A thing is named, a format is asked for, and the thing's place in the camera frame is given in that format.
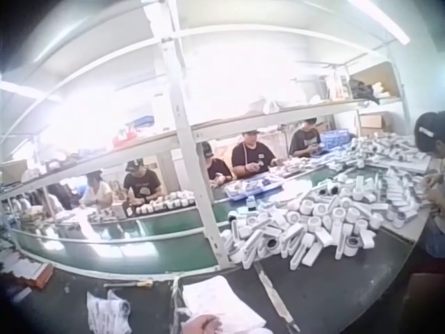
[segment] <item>paper sheet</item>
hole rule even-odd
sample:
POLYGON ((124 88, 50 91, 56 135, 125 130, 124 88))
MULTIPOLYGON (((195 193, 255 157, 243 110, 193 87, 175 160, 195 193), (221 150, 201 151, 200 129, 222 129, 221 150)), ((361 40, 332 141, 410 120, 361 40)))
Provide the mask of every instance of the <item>paper sheet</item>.
POLYGON ((215 315, 220 318, 222 334, 237 334, 261 328, 266 321, 232 291, 222 276, 185 285, 184 303, 193 316, 215 315))

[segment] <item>worker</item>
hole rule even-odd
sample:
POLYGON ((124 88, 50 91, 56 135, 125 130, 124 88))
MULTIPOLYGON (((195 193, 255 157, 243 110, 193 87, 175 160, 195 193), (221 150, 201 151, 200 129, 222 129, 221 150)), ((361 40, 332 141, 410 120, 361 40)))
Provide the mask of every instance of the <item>worker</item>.
MULTIPOLYGON (((445 159, 445 111, 424 113, 416 121, 416 146, 433 158, 445 159)), ((439 213, 428 219, 423 234, 425 251, 433 257, 445 257, 445 183, 440 171, 425 177, 426 198, 436 204, 439 213)))
POLYGON ((100 209, 105 209, 113 203, 111 187, 102 179, 101 174, 100 170, 96 170, 86 175, 88 186, 79 201, 81 205, 87 207, 96 205, 100 209))
POLYGON ((258 141, 258 131, 243 132, 243 141, 232 151, 232 167, 237 178, 253 176, 269 171, 269 167, 282 164, 270 148, 258 141))
POLYGON ((300 128, 293 134, 289 155, 291 157, 309 158, 320 149, 320 134, 315 128, 316 118, 303 120, 300 128))
POLYGON ((204 158, 206 159, 207 174, 212 186, 220 186, 232 180, 232 173, 227 164, 213 156, 213 151, 208 142, 202 143, 204 158))
POLYGON ((128 198, 133 205, 141 205, 162 196, 162 186, 158 175, 144 166, 142 159, 131 160, 125 171, 129 172, 124 179, 124 190, 133 190, 134 198, 128 198))

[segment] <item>shelf post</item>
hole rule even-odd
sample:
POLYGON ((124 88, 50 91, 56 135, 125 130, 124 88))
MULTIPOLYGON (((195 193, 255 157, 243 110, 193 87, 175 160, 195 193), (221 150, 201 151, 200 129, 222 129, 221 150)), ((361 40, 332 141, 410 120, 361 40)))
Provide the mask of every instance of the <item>shelf post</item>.
MULTIPOLYGON (((191 190, 193 190, 195 194, 195 201, 204 225, 205 235, 209 240, 213 254, 218 261, 218 265, 221 269, 224 269, 230 267, 230 262, 227 257, 227 251, 224 248, 223 240, 220 236, 220 231, 216 225, 211 200, 209 198, 206 183, 202 174, 200 158, 197 154, 197 147, 186 115, 182 88, 182 69, 177 56, 178 49, 175 44, 175 39, 169 36, 169 33, 173 32, 174 30, 171 23, 172 17, 166 1, 159 3, 159 6, 160 11, 158 14, 161 16, 159 17, 161 21, 158 23, 162 22, 162 28, 166 30, 161 31, 161 29, 156 29, 156 27, 153 25, 152 30, 155 37, 156 34, 160 35, 159 37, 161 37, 161 51, 165 62, 165 71, 170 82, 170 101, 175 119, 178 141, 181 146, 181 153, 186 165, 186 172, 192 181, 191 190)), ((147 14, 148 20, 150 20, 149 8, 144 8, 144 10, 147 14)))

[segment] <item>baseball cap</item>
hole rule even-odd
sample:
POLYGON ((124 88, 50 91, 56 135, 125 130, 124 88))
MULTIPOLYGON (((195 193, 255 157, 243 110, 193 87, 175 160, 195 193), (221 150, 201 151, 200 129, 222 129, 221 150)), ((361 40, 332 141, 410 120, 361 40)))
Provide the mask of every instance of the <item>baseball cap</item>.
POLYGON ((202 151, 204 153, 204 157, 212 158, 213 151, 211 150, 211 146, 210 146, 209 142, 207 142, 207 141, 202 142, 202 151))
POLYGON ((126 172, 136 172, 139 167, 144 166, 144 161, 142 158, 131 160, 127 162, 126 172))

